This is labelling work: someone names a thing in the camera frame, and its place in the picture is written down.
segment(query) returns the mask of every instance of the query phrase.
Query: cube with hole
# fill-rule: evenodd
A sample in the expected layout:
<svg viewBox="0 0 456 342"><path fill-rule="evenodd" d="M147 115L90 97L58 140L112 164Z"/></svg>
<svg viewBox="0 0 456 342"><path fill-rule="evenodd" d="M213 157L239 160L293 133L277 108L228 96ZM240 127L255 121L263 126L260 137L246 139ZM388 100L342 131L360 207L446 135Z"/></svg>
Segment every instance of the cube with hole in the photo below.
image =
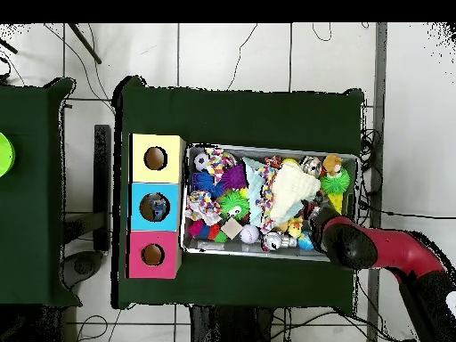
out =
<svg viewBox="0 0 456 342"><path fill-rule="evenodd" d="M127 278L174 279L185 143L177 135L131 134Z"/></svg>

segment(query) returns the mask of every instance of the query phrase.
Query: white ball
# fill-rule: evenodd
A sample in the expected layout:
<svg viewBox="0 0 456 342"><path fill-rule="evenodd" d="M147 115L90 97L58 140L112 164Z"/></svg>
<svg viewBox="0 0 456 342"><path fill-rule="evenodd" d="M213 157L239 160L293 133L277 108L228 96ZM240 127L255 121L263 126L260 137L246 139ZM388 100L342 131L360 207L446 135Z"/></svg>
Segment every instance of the white ball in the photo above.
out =
<svg viewBox="0 0 456 342"><path fill-rule="evenodd" d="M253 244L258 240L259 235L260 231L251 224L244 225L242 231L240 231L240 239L246 244Z"/></svg>
<svg viewBox="0 0 456 342"><path fill-rule="evenodd" d="M196 169L201 172L203 169L206 169L206 167L208 166L209 156L206 153L201 152L197 155L194 162L195 162Z"/></svg>

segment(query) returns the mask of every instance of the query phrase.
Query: green object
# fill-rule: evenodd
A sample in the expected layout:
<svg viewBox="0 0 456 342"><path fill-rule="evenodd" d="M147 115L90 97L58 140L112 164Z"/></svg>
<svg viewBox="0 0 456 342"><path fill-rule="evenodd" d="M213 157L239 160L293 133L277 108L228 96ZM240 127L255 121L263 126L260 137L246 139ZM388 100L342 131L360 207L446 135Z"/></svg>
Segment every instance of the green object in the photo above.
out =
<svg viewBox="0 0 456 342"><path fill-rule="evenodd" d="M359 155L360 90L276 94L148 88L140 78L127 77L113 101L118 115L115 144L122 152L114 153L114 163L121 162L120 197L115 193L114 198L114 207L120 206L120 227L114 222L113 233L113 244L119 245L112 257L112 276L118 274L118 281L112 281L114 305L334 306L352 313L354 275L328 262L184 253L174 280L126 279L121 230L126 229L128 176L123 172L128 170L129 147L124 141L130 133L178 134L187 143ZM355 164L351 169L354 174Z"/></svg>
<svg viewBox="0 0 456 342"><path fill-rule="evenodd" d="M223 231L219 231L218 234L215 236L215 242L226 242L228 240L228 236L224 234Z"/></svg>
<svg viewBox="0 0 456 342"><path fill-rule="evenodd" d="M227 191L220 199L220 207L224 216L241 220L248 213L248 200L242 197L240 191Z"/></svg>
<svg viewBox="0 0 456 342"><path fill-rule="evenodd" d="M14 158L14 147L6 136L0 133L0 177L12 168Z"/></svg>
<svg viewBox="0 0 456 342"><path fill-rule="evenodd" d="M345 168L340 168L340 175L329 178L327 175L324 175L320 182L322 183L322 189L327 194L342 194L348 189L350 184L350 174L346 171Z"/></svg>
<svg viewBox="0 0 456 342"><path fill-rule="evenodd" d="M0 304L80 305L60 279L61 102L74 85L0 85L0 130L17 159L0 178Z"/></svg>

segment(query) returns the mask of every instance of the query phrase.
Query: lime green container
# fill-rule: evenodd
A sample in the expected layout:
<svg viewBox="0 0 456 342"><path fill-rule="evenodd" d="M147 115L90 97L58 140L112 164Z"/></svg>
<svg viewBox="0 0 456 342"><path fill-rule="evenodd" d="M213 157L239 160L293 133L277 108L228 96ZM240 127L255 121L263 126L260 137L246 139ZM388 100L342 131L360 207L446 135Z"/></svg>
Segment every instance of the lime green container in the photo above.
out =
<svg viewBox="0 0 456 342"><path fill-rule="evenodd" d="M0 177L12 168L14 158L14 147L8 138L0 133Z"/></svg>

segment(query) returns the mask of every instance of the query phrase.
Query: pink cube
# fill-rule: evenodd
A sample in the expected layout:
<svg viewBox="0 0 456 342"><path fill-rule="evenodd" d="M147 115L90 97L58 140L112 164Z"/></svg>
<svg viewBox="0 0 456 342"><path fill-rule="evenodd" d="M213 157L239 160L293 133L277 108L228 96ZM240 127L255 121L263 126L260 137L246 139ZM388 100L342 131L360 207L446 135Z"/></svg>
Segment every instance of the pink cube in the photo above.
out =
<svg viewBox="0 0 456 342"><path fill-rule="evenodd" d="M181 256L177 232L132 231L126 277L174 279Z"/></svg>

